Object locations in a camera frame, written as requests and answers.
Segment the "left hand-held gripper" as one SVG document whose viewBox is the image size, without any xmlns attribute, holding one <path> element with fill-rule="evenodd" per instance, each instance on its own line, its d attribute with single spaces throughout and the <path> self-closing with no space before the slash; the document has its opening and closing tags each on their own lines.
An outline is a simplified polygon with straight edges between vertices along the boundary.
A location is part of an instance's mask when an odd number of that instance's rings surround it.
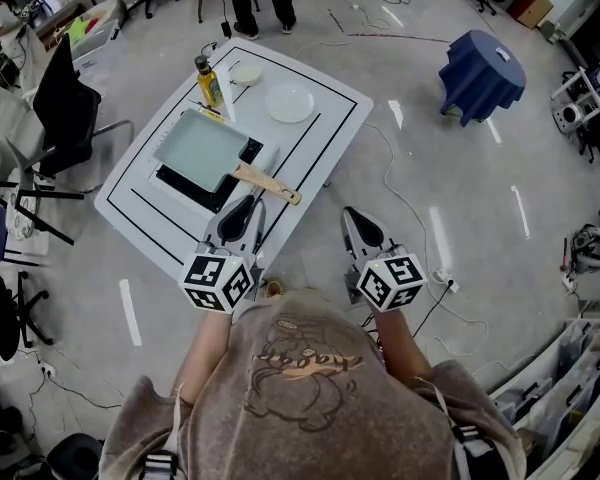
<svg viewBox="0 0 600 480">
<path fill-rule="evenodd" d="M 255 298 L 263 272 L 257 249 L 264 237 L 265 217 L 264 202 L 246 196 L 209 221 L 178 278 L 180 289 L 194 307 L 234 313 Z"/>
</svg>

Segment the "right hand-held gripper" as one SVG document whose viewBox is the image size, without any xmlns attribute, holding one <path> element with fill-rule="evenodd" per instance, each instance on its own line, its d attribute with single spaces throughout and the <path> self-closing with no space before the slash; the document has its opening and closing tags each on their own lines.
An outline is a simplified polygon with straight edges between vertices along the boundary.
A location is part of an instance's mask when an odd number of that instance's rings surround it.
<svg viewBox="0 0 600 480">
<path fill-rule="evenodd" d="M 418 257 L 396 241 L 389 228 L 372 214 L 343 208 L 341 231 L 351 266 L 345 285 L 353 302 L 364 299 L 377 312 L 411 304 L 427 283 Z"/>
</svg>

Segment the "black portable stove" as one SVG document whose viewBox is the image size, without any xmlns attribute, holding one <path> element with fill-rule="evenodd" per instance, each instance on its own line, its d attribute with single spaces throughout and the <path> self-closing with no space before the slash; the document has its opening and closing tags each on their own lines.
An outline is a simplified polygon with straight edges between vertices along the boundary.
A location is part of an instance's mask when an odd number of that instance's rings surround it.
<svg viewBox="0 0 600 480">
<path fill-rule="evenodd" d="M 256 154 L 261 148 L 262 145 L 254 141 L 253 138 L 249 142 L 247 151 L 242 155 L 242 159 L 251 162 L 256 158 Z M 167 188 L 214 214 L 218 213 L 229 202 L 255 191 L 253 185 L 229 177 L 221 183 L 216 191 L 208 192 L 171 169 L 161 166 L 155 157 L 154 159 L 156 160 L 156 166 L 150 174 L 152 181 L 166 185 Z M 276 159 L 273 161 L 268 173 L 271 172 L 275 162 Z"/>
</svg>

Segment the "square pan with wooden handle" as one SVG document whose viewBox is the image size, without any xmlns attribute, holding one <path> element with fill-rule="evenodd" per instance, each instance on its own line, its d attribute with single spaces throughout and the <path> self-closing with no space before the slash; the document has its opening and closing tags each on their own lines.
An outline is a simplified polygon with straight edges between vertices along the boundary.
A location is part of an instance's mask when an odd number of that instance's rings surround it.
<svg viewBox="0 0 600 480">
<path fill-rule="evenodd" d="M 254 138 L 262 145 L 251 162 L 242 159 L 249 142 L 247 130 L 219 115 L 203 110 L 186 110 L 157 147 L 154 157 L 165 166 L 200 188 L 216 191 L 231 177 L 268 191 L 297 205 L 302 196 L 272 177 L 268 170 L 279 147 L 266 138 Z"/>
</svg>

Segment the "person's left forearm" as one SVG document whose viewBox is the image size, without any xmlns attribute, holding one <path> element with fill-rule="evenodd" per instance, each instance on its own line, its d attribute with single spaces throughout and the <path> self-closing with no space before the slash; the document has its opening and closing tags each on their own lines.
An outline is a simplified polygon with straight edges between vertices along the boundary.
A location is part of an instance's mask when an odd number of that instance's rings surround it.
<svg viewBox="0 0 600 480">
<path fill-rule="evenodd" d="M 194 406 L 204 386 L 226 354 L 232 316 L 205 312 L 174 381 L 173 393 Z"/>
</svg>

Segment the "white table with black lines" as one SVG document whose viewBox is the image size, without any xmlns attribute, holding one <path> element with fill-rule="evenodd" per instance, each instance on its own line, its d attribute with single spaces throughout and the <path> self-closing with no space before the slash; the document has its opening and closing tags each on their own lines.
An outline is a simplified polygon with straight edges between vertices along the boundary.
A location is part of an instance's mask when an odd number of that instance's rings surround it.
<svg viewBox="0 0 600 480">
<path fill-rule="evenodd" d="M 251 136 L 279 146 L 272 177 L 298 191 L 301 202 L 289 205 L 266 193 L 266 218 L 258 264 L 267 269 L 299 224 L 309 205 L 373 108 L 372 100 L 298 60 L 257 43 L 234 38 L 216 50 L 213 68 L 242 65 L 261 68 L 249 87 L 233 84 L 228 98 L 234 112 L 219 110 L 226 121 L 242 125 Z M 312 114 L 295 124 L 274 120 L 266 108 L 268 91 L 284 83 L 306 88 L 314 97 Z M 95 198 L 97 211 L 135 248 L 176 278 L 185 256 L 193 251 L 212 212 L 171 190 L 153 175 L 152 153 L 180 114 L 199 110 L 202 95 L 191 74 L 169 96 L 114 167 Z"/>
</svg>

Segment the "small white bowl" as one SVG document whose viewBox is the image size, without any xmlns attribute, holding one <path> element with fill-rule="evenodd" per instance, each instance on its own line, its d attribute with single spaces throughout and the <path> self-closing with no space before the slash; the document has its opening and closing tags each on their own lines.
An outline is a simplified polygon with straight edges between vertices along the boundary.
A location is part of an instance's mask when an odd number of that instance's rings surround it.
<svg viewBox="0 0 600 480">
<path fill-rule="evenodd" d="M 230 83 L 242 87 L 255 85 L 262 76 L 262 69 L 258 66 L 238 63 L 229 73 Z"/>
</svg>

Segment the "person's brown printed shirt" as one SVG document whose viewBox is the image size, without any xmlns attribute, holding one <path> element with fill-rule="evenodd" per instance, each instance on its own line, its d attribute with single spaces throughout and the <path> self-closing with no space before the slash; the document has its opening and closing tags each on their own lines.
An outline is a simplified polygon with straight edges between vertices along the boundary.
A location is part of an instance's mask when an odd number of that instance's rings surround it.
<svg viewBox="0 0 600 480">
<path fill-rule="evenodd" d="M 194 406 L 141 377 L 99 464 L 99 480 L 525 477 L 520 438 L 459 362 L 406 386 L 377 330 L 307 290 L 232 316 Z"/>
</svg>

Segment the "blue draped stool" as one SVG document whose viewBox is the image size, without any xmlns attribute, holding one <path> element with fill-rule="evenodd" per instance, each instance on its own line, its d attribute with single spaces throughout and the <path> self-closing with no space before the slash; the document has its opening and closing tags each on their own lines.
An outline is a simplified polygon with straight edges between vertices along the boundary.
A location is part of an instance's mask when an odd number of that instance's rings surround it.
<svg viewBox="0 0 600 480">
<path fill-rule="evenodd" d="M 495 52 L 505 50 L 510 61 Z M 526 74 L 513 53 L 496 37 L 482 30 L 470 30 L 452 42 L 448 63 L 439 71 L 446 97 L 440 112 L 461 111 L 460 124 L 484 121 L 500 107 L 519 101 L 526 87 Z"/>
</svg>

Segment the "white storage bin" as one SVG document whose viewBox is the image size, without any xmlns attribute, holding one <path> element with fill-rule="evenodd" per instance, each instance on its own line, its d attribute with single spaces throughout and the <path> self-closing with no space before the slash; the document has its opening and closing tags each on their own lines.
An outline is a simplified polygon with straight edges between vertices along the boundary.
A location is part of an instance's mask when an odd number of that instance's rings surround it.
<svg viewBox="0 0 600 480">
<path fill-rule="evenodd" d="M 84 76 L 108 70 L 121 44 L 118 19 L 96 21 L 81 39 L 70 43 L 74 70 Z"/>
</svg>

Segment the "white chair with black legs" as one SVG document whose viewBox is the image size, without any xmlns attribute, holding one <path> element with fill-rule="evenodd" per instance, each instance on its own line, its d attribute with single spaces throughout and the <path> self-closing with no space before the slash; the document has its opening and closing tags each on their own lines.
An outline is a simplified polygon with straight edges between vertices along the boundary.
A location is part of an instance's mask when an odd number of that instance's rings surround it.
<svg viewBox="0 0 600 480">
<path fill-rule="evenodd" d="M 8 139 L 0 140 L 0 206 L 14 217 L 22 217 L 31 230 L 47 232 L 73 246 L 75 241 L 39 215 L 44 200 L 83 200 L 85 191 L 59 190 L 51 178 L 38 173 Z"/>
</svg>

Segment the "round grey device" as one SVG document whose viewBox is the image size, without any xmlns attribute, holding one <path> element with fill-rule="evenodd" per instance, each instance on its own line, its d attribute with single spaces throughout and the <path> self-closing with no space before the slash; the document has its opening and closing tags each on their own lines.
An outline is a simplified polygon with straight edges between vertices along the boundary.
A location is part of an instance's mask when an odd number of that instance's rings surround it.
<svg viewBox="0 0 600 480">
<path fill-rule="evenodd" d="M 584 113 L 575 103 L 566 103 L 552 111 L 554 122 L 563 135 L 575 132 L 584 123 Z"/>
</svg>

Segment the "neon yellow cloth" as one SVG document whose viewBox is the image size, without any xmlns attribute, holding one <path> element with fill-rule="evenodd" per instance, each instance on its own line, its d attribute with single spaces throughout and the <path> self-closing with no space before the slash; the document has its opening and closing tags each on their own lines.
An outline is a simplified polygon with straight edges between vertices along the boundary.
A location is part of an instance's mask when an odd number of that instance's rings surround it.
<svg viewBox="0 0 600 480">
<path fill-rule="evenodd" d="M 78 16 L 68 27 L 67 34 L 71 43 L 76 43 L 84 38 L 92 18 L 89 14 Z"/>
</svg>

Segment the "black round stool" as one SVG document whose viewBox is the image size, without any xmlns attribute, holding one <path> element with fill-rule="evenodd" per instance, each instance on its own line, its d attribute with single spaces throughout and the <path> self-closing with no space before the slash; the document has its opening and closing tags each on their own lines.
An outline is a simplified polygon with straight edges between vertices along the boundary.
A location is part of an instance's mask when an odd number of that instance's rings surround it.
<svg viewBox="0 0 600 480">
<path fill-rule="evenodd" d="M 102 450 L 101 441 L 74 433 L 49 452 L 46 464 L 56 480 L 98 480 Z"/>
</svg>

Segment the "white frame cart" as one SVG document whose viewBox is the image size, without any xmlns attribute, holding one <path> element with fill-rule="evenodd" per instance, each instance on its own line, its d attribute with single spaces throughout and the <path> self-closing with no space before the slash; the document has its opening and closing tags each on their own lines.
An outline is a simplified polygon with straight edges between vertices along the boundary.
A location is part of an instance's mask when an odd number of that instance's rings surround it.
<svg viewBox="0 0 600 480">
<path fill-rule="evenodd" d="M 566 103 L 579 105 L 584 113 L 584 123 L 600 116 L 600 64 L 586 70 L 580 66 L 560 87 L 550 94 L 552 111 Z"/>
</svg>

